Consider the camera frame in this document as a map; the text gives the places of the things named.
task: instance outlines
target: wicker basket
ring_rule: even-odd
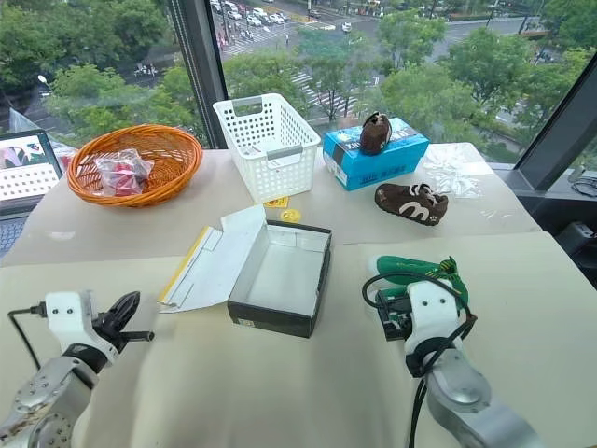
[[[141,194],[101,196],[102,183],[95,159],[134,147],[144,160],[155,162]],[[82,147],[68,166],[68,186],[88,203],[117,207],[146,207],[163,203],[186,186],[201,164],[197,140],[175,128],[142,124],[107,133]]]

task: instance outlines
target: white table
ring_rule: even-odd
[[[231,324],[226,307],[155,315],[179,257],[6,267],[0,312],[52,290],[92,288],[105,309],[134,289],[143,303],[129,329],[156,331],[102,372],[75,446],[402,448],[415,382],[402,344],[387,343],[360,298],[376,254],[439,261],[452,255],[479,322],[465,341],[493,392],[548,447],[597,441],[597,293],[543,232],[426,238],[400,245],[337,245],[310,340]],[[40,356],[60,354],[46,324],[21,319]],[[33,373],[0,319],[0,414]],[[417,447],[456,448],[423,408]]]
[[[303,224],[333,230],[335,245],[541,231],[472,145],[431,145],[428,152],[450,147],[461,151],[477,172],[487,173],[476,176],[483,196],[452,199],[448,213],[435,227],[383,212],[373,200],[375,185],[345,191],[327,171],[321,154],[312,190],[292,196],[289,207],[301,212]],[[408,185],[428,179],[420,163],[415,173],[391,182]],[[179,197],[145,209],[85,203],[65,180],[30,215],[3,265],[180,256],[204,225],[219,228],[220,217],[253,204],[227,151],[205,151],[199,172]],[[277,218],[280,211],[268,210],[268,218]]]

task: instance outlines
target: plastic wrap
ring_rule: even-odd
[[[144,161],[134,148],[109,154],[95,160],[102,181],[104,196],[141,194],[153,168],[153,161]]]
[[[476,175],[487,174],[487,164],[469,161],[458,145],[430,147],[422,163],[436,192],[456,198],[482,196]]]
[[[22,133],[24,131],[31,131],[34,129],[43,129],[13,108],[10,108],[8,117],[8,128],[12,133]],[[75,157],[77,149],[74,147],[69,147],[68,145],[65,145],[62,142],[59,142],[58,140],[54,139],[50,134],[48,134],[48,140],[52,145],[52,150],[54,151],[56,159],[58,159],[58,162],[61,165],[62,172],[65,173],[69,163],[71,162],[73,157]]]

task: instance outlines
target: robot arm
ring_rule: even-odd
[[[417,394],[415,403],[423,401],[426,390],[434,419],[464,448],[544,448],[531,426],[492,394],[488,381],[466,359],[459,335],[466,322],[458,320],[451,282],[414,276],[423,281],[408,284],[406,294],[393,296],[381,289],[369,295],[367,287],[386,277],[383,274],[365,283],[363,295],[378,309],[386,339],[405,340],[407,367],[413,377],[422,378],[418,391],[422,394]]]
[[[0,426],[0,446],[71,446],[73,427],[90,402],[98,373],[118,359],[128,342],[153,339],[152,332],[122,331],[139,297],[139,292],[127,294],[106,313],[96,315],[87,292],[46,296],[49,327],[64,353],[48,361],[17,392],[10,416]]]
[[[421,360],[424,366],[438,344],[458,328],[456,302],[430,282],[411,284],[407,291],[412,309],[412,333],[405,341],[407,364],[416,366]],[[488,381],[466,359],[460,337],[441,353],[423,380],[429,411],[463,447],[545,446],[525,420],[492,394]]]

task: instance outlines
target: yellow tag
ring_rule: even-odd
[[[302,218],[299,210],[295,210],[294,208],[290,208],[288,210],[284,210],[280,214],[280,219],[285,222],[299,222]]]
[[[288,196],[284,196],[283,198],[274,199],[273,201],[268,201],[263,204],[263,206],[268,208],[286,208],[288,206]]]

